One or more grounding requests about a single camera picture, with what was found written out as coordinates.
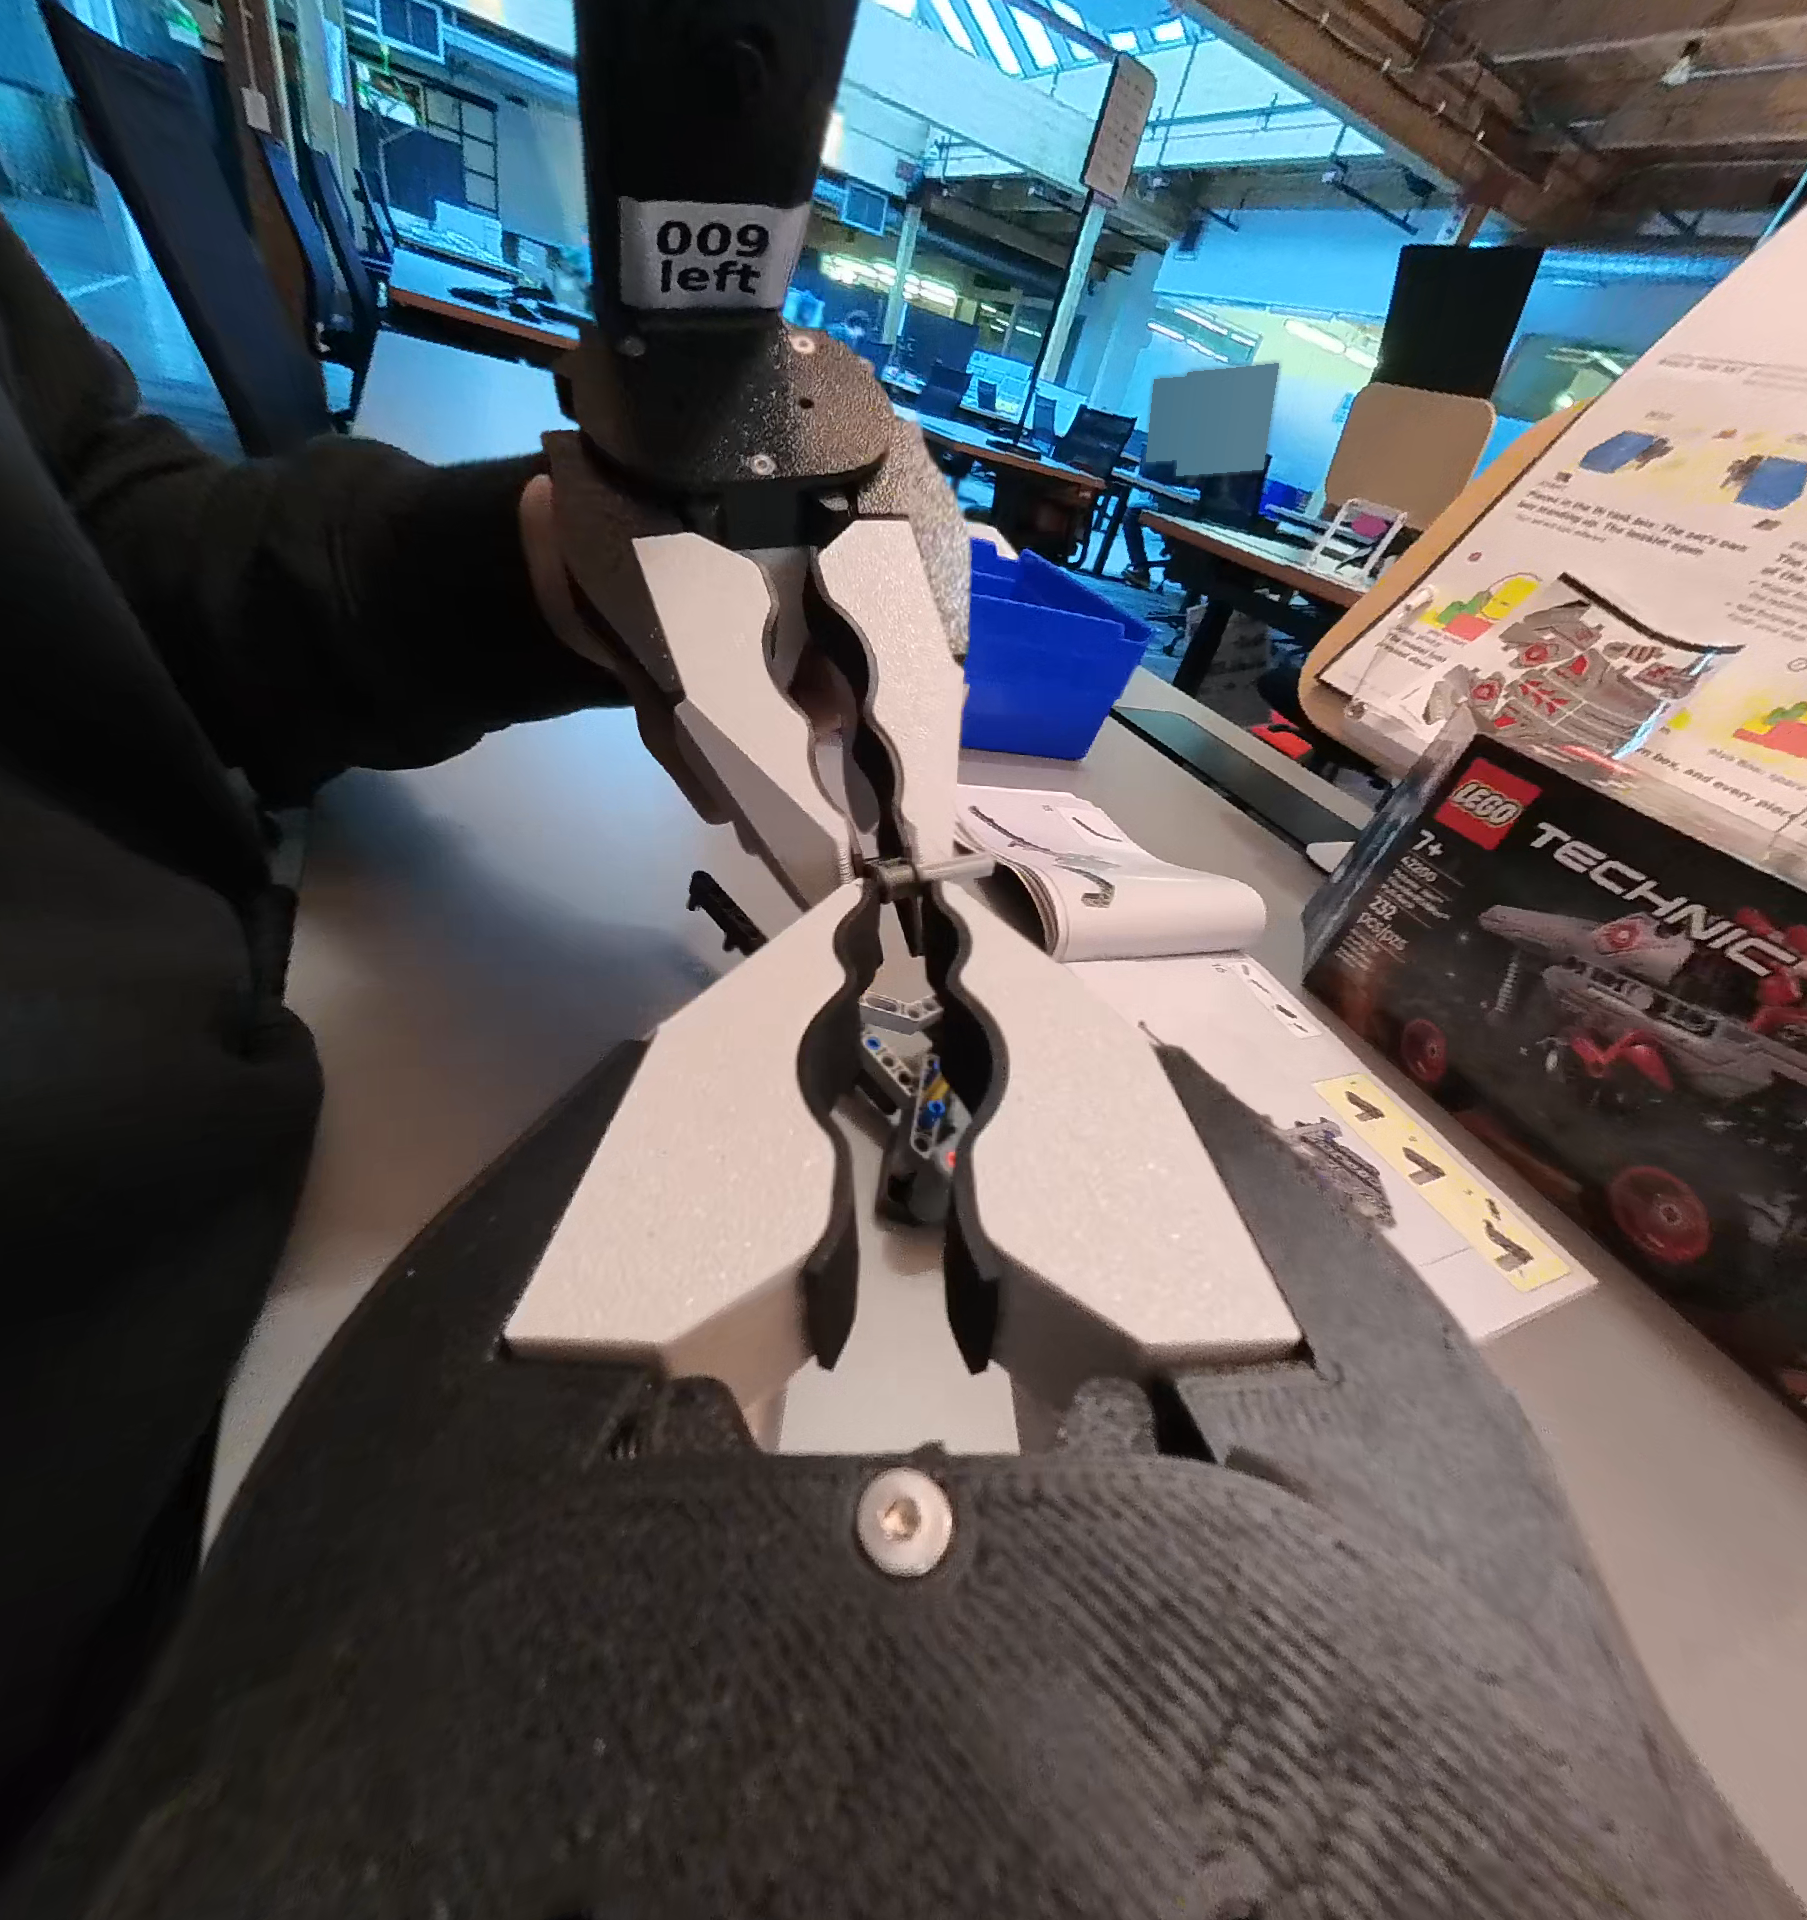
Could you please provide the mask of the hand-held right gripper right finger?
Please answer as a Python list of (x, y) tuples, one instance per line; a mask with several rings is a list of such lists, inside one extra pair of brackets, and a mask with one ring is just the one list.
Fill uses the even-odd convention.
[(1279, 1362), (1302, 1333), (1153, 1041), (945, 882), (921, 906), (967, 1108), (945, 1313), (973, 1375)]

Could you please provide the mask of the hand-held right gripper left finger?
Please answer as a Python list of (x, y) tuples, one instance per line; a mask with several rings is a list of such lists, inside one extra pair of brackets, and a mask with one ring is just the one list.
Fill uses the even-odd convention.
[(517, 1356), (831, 1368), (858, 1295), (842, 1102), (879, 897), (848, 882), (664, 1020), (508, 1322)]

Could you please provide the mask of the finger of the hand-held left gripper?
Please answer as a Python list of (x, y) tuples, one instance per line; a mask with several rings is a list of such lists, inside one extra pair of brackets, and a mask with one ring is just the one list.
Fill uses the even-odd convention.
[(639, 536), (633, 557), (655, 658), (675, 675), (675, 743), (715, 821), (798, 910), (866, 882), (863, 834), (816, 767), (819, 743), (842, 740), (842, 715), (815, 713), (798, 688), (815, 552), (736, 552), (675, 531)]
[(857, 518), (810, 555), (810, 643), (843, 685), (843, 797), (863, 846), (933, 871), (954, 856), (962, 664), (903, 518)]

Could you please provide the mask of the grey toy connector piece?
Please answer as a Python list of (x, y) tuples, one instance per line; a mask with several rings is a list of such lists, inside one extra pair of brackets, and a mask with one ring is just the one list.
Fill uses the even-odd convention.
[(882, 903), (907, 903), (927, 897), (936, 886), (957, 886), (986, 879), (1000, 868), (992, 852), (951, 852), (949, 859), (869, 859), (857, 868), (857, 879)]

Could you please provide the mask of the grey black toy brick assembly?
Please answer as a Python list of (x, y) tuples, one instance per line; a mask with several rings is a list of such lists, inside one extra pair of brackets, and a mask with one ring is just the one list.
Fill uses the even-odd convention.
[[(927, 921), (962, 906), (949, 886), (907, 903)], [(866, 1226), (839, 1105), (863, 1092), (892, 1122), (877, 1201), (900, 1180), (907, 1208), (894, 1216), (939, 1226), (942, 1214), (921, 1208), (933, 1190), (951, 1208), (962, 1126), (949, 1116), (977, 1102), (942, 1074), (936, 997), (851, 998), (882, 959), (879, 921), (907, 903), (842, 886), (754, 959), (772, 940), (694, 871), (688, 906), (711, 910), (746, 964), (649, 1034), (581, 1174), (569, 1229), (633, 1235), (639, 1259), (685, 1259), (702, 1304), (761, 1304), (794, 1289), (831, 1362), (854, 1319)]]

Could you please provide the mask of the person's left forearm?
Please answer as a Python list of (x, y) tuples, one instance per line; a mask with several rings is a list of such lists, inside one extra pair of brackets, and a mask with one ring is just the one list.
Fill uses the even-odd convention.
[(544, 455), (438, 467), (345, 438), (220, 461), (134, 414), (87, 435), (65, 497), (223, 767), (292, 804), (629, 704), (552, 618), (523, 515), (545, 478)]

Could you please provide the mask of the wooden background desk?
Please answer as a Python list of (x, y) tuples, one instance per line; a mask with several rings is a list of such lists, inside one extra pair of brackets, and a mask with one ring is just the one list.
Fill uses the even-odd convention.
[(1161, 511), (1144, 511), (1140, 521), (1167, 542), (1170, 578), (1204, 599), (1173, 678), (1189, 697), (1203, 697), (1214, 675), (1249, 685), (1261, 672), (1247, 657), (1247, 639), (1228, 639), (1231, 619), (1261, 630), (1264, 642), (1311, 648), (1371, 587), (1361, 567), (1311, 561), (1271, 536)]

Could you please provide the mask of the person's left hand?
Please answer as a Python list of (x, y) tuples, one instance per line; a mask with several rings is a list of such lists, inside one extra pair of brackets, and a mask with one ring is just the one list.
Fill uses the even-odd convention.
[(533, 472), (517, 502), (523, 557), (536, 612), (549, 633), (585, 658), (597, 681), (621, 685), (617, 658), (585, 619), (579, 594), (569, 582), (555, 515), (555, 488), (549, 472)]

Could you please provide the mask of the blue plastic bin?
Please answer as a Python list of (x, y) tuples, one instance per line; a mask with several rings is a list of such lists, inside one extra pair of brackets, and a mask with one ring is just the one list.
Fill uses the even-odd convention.
[(1094, 746), (1152, 627), (1073, 572), (986, 536), (968, 542), (959, 746), (1076, 764)]

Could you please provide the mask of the white instruction booklet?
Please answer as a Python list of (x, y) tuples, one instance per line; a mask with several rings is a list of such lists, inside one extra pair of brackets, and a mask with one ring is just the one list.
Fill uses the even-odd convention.
[(1259, 956), (1264, 897), (1141, 850), (1065, 789), (959, 785), (962, 850), (992, 852), (1034, 943), (1153, 1044), (1261, 1116), (1475, 1342), (1595, 1289), (1511, 1193), (1419, 1122)]

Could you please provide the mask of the white hanging sign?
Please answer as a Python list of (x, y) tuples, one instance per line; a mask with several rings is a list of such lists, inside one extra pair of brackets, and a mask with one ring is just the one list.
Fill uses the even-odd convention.
[(1153, 68), (1144, 59), (1118, 50), (1110, 66), (1101, 110), (1094, 116), (1080, 171), (1083, 192), (1104, 208), (1118, 206), (1131, 189), (1131, 172), (1137, 168), (1137, 153), (1147, 130), (1153, 102)]

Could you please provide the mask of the black office chair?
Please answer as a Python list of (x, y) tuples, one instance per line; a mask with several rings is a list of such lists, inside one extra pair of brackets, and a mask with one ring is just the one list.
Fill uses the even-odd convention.
[(333, 418), (214, 154), (189, 77), (43, 2), (54, 53), (247, 455), (290, 455)]

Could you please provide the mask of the person's torso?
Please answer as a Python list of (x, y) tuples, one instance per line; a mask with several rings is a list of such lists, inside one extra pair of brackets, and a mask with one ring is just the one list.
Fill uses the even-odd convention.
[(0, 1866), (193, 1579), (320, 1099), (218, 511), (0, 218)]

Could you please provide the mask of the black upright panel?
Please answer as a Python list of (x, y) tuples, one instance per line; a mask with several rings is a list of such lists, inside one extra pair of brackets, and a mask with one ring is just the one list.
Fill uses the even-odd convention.
[(1517, 245), (1404, 245), (1371, 382), (1490, 399), (1541, 260)]

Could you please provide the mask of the grey red sticker sheet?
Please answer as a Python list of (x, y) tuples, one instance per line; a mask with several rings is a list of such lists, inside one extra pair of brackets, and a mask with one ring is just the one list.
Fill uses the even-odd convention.
[(1575, 575), (1511, 572), (1419, 613), (1441, 672), (1404, 709), (1475, 734), (1613, 764), (1635, 755), (1742, 643), (1680, 639)]

